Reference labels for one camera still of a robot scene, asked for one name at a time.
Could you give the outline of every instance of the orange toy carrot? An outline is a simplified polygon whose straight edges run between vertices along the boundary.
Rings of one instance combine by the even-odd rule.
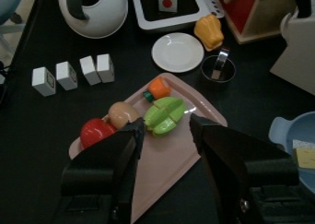
[[[170,96],[171,87],[168,86],[163,77],[156,77],[148,87],[148,91],[144,92],[144,97],[150,102],[159,100],[160,98]]]

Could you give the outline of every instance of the black tabletop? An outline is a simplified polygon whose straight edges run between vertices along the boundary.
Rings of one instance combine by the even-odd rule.
[[[270,69],[286,48],[282,37],[239,45],[222,19],[224,45],[236,76],[224,90],[206,87],[200,68],[175,74],[207,98],[228,127],[268,141],[275,117],[295,118],[314,111],[315,98],[274,76]],[[194,35],[192,29],[180,32]],[[60,177],[68,149],[84,122],[103,117],[114,102],[126,100],[164,72],[151,58],[151,47],[164,35],[139,27],[130,13],[120,30],[92,40],[78,35],[62,16],[58,0],[38,0],[12,62],[8,94],[0,108],[0,219],[2,223],[50,223],[60,197]],[[79,59],[110,53],[116,80],[90,86]],[[204,54],[204,58],[218,54]],[[70,61],[79,88],[43,97],[32,88],[32,70]],[[186,173],[138,223],[218,223],[212,191],[200,162]]]

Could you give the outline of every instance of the white kettle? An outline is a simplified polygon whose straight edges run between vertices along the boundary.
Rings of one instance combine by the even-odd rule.
[[[124,23],[128,0],[58,0],[64,19],[84,37],[99,39],[112,35]]]

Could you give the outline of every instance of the small metal cup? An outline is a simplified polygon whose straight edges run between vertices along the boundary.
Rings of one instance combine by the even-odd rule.
[[[214,71],[218,71],[218,69],[215,69],[215,67],[218,66],[216,63],[219,61],[219,57],[220,55],[214,55],[207,57],[203,62],[202,62],[202,75],[206,77],[206,79],[212,82],[214,84],[223,84],[223,83],[228,83],[234,77],[235,77],[235,73],[236,73],[236,68],[234,63],[230,61],[230,59],[227,58],[224,63],[220,65],[220,73],[219,75],[216,75],[216,77],[214,77]]]

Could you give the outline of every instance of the blue bowl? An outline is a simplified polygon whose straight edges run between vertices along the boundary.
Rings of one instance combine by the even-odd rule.
[[[307,112],[294,120],[276,117],[271,124],[270,139],[283,146],[284,151],[292,153],[292,140],[315,144],[315,112]],[[299,168],[300,182],[315,194],[315,170]]]

